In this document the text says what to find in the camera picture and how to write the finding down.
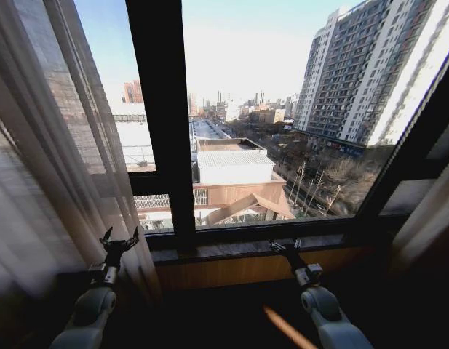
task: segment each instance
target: curtain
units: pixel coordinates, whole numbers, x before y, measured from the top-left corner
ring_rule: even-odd
[[[41,297],[140,227],[122,147],[72,0],[0,1],[0,294]],[[148,301],[144,238],[122,259]]]
[[[394,238],[389,274],[403,276],[421,260],[433,274],[448,271],[449,165]]]

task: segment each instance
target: window frame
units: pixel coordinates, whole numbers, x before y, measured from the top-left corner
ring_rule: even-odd
[[[393,236],[409,216],[380,215],[399,183],[438,178],[449,161],[426,159],[449,124],[448,54],[355,216],[196,228],[181,2],[155,3],[151,11],[145,11],[141,1],[126,0],[126,4],[156,162],[155,172],[129,172],[130,184],[134,196],[168,194],[174,225],[174,232],[145,233],[152,249],[193,249],[200,244],[339,233],[344,243],[377,243],[378,238]],[[158,28],[164,29],[161,35]],[[167,128],[171,122],[174,127]]]

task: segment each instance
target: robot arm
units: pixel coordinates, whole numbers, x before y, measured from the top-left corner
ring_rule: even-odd
[[[310,314],[318,329],[324,349],[372,349],[373,346],[346,314],[341,310],[334,294],[319,286],[322,268],[319,264],[307,265],[294,246],[283,246],[270,241],[271,249],[287,258],[292,272],[302,287],[302,306]]]
[[[100,242],[107,252],[105,261],[90,267],[90,289],[77,300],[74,312],[64,331],[52,342],[50,349],[96,349],[101,345],[103,330],[116,304],[112,290],[121,267],[122,254],[138,243],[138,229],[128,240],[110,241],[113,228]]]

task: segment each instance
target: sky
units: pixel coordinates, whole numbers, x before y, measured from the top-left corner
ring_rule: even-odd
[[[183,0],[187,87],[203,99],[236,100],[264,91],[299,93],[314,34],[327,16],[358,0]],[[124,0],[75,0],[111,109],[123,83],[138,79]]]

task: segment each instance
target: wooden wall panel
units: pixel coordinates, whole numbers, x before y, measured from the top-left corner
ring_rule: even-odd
[[[308,264],[319,263],[324,272],[329,273],[353,262],[358,262],[371,251],[372,249],[361,247],[329,249],[304,252],[303,258]],[[157,266],[156,271],[164,292],[248,284],[293,277],[288,262],[281,256],[163,265]]]

